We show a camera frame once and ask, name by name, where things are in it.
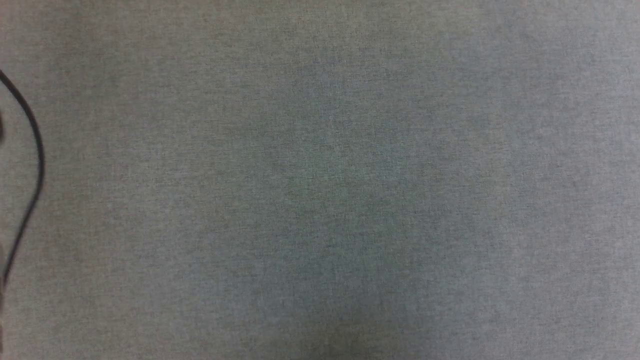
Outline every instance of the cable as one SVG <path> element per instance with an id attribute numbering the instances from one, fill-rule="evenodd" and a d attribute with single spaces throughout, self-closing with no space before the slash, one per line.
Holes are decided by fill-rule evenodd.
<path id="1" fill-rule="evenodd" d="M 29 206 L 27 207 L 27 210 L 24 212 L 24 216 L 22 217 L 22 222 L 20 223 L 20 227 L 18 228 L 18 233 L 15 236 L 11 251 L 9 252 L 9 258 L 7 259 L 6 265 L 4 266 L 3 284 L 6 287 L 6 284 L 9 280 L 9 273 L 11 272 L 13 261 L 15 260 L 15 255 L 18 252 L 20 242 L 22 241 L 22 235 L 24 235 L 24 231 L 27 228 L 29 218 L 31 218 L 31 213 L 36 207 L 38 198 L 40 198 L 40 193 L 42 193 L 42 186 L 44 185 L 44 146 L 42 145 L 42 136 L 40 135 L 40 130 L 38 129 L 38 122 L 36 121 L 36 117 L 35 115 L 33 115 L 33 111 L 31 111 L 27 100 L 24 99 L 22 94 L 20 94 L 18 89 L 11 82 L 11 80 L 6 77 L 2 70 L 0 70 L 0 81 L 2 81 L 2 84 L 4 84 L 7 89 L 9 89 L 9 92 L 11 92 L 15 100 L 22 107 L 24 114 L 27 115 L 27 119 L 29 120 L 29 125 L 31 125 L 33 138 L 36 142 L 36 148 L 38 151 L 38 181 L 36 182 L 36 188 L 33 196 L 31 197 L 31 201 L 29 202 Z"/>

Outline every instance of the black wire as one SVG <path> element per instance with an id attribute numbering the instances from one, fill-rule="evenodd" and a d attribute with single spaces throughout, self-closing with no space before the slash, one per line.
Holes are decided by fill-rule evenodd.
<path id="1" fill-rule="evenodd" d="M 18 233 L 15 236 L 11 251 L 9 252 L 9 258 L 7 259 L 6 265 L 4 266 L 3 284 L 4 286 L 6 286 L 9 280 L 11 267 L 13 266 L 13 261 L 15 260 L 15 255 L 18 252 L 20 242 L 22 241 L 22 235 L 24 235 L 24 231 L 27 228 L 27 223 L 29 222 L 29 218 L 31 217 L 33 209 L 36 207 L 36 203 L 38 202 L 38 198 L 40 197 L 40 193 L 42 192 L 42 186 L 44 185 L 44 146 L 42 145 L 42 136 L 40 136 L 38 122 L 36 121 L 36 117 L 35 115 L 33 115 L 33 111 L 31 111 L 27 100 L 24 99 L 22 94 L 20 94 L 18 89 L 11 82 L 11 80 L 6 77 L 2 70 L 0 70 L 0 81 L 2 81 L 2 84 L 4 84 L 7 89 L 9 89 L 9 92 L 11 92 L 15 100 L 22 107 L 24 114 L 27 115 L 29 125 L 31 125 L 31 130 L 33 132 L 33 138 L 36 142 L 36 148 L 38 150 L 38 181 L 36 182 L 36 189 L 33 193 L 33 196 L 31 197 L 29 206 L 27 207 L 27 210 L 24 212 L 24 216 L 22 217 L 22 222 L 20 223 L 20 227 L 18 228 Z"/>

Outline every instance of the textured fabric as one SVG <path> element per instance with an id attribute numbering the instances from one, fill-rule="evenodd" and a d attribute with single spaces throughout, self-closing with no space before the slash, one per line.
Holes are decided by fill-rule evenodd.
<path id="1" fill-rule="evenodd" d="M 6 358 L 638 359 L 639 17 L 2 1 Z"/>

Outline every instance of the gray fabric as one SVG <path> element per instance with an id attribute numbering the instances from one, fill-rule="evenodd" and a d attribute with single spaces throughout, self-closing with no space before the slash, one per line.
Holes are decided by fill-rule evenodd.
<path id="1" fill-rule="evenodd" d="M 640 357 L 635 1 L 0 9 L 7 358 Z"/>

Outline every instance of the gray carpet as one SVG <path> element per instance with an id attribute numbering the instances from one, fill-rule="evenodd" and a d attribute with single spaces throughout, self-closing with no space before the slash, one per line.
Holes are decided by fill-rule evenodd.
<path id="1" fill-rule="evenodd" d="M 639 20 L 3 1 L 5 358 L 638 359 Z"/>

